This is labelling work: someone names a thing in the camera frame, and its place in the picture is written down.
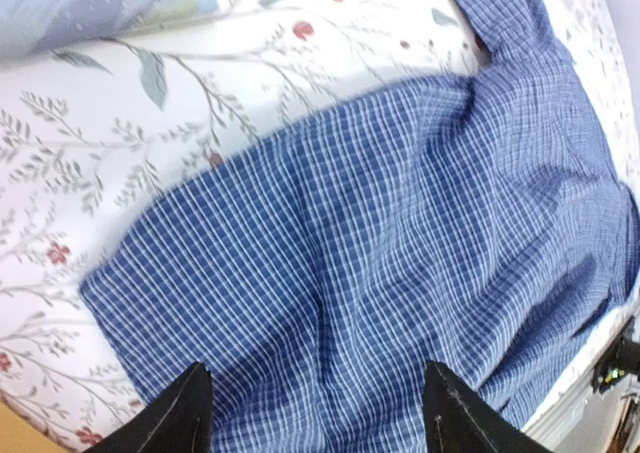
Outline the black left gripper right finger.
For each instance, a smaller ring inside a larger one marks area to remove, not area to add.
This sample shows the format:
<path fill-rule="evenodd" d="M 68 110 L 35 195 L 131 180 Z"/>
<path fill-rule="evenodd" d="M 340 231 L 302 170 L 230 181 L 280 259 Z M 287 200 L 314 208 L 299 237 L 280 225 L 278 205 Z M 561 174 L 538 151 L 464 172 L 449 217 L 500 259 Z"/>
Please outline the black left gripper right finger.
<path fill-rule="evenodd" d="M 431 453 L 548 452 L 506 422 L 442 362 L 426 363 L 422 407 Z"/>

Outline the light blue t-shirt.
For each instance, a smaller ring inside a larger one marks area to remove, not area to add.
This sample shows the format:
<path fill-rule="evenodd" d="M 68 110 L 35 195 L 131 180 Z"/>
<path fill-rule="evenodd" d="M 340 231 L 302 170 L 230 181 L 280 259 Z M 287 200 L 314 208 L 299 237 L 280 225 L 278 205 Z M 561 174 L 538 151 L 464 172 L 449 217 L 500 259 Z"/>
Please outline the light blue t-shirt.
<path fill-rule="evenodd" d="M 217 0 L 1 0 L 1 59 L 192 21 Z"/>

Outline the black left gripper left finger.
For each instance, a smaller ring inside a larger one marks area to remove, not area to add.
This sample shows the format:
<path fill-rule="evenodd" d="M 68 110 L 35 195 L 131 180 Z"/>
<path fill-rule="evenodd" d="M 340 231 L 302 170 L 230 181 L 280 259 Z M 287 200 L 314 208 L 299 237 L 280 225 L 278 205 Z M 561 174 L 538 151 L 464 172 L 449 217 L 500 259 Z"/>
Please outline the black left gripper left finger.
<path fill-rule="evenodd" d="M 212 378 L 195 362 L 137 416 L 86 453 L 203 453 L 211 450 Z"/>

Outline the blue checkered shirt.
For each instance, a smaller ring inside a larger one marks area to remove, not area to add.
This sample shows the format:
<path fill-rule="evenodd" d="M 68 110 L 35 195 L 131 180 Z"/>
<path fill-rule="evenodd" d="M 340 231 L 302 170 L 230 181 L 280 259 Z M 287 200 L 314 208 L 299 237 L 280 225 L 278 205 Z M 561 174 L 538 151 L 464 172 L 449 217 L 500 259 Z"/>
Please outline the blue checkered shirt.
<path fill-rule="evenodd" d="M 472 77 L 322 110 L 169 191 L 82 283 L 145 401 L 195 361 L 215 452 L 422 452 L 425 365 L 524 425 L 639 270 L 639 212 L 543 0 L 456 0 Z"/>

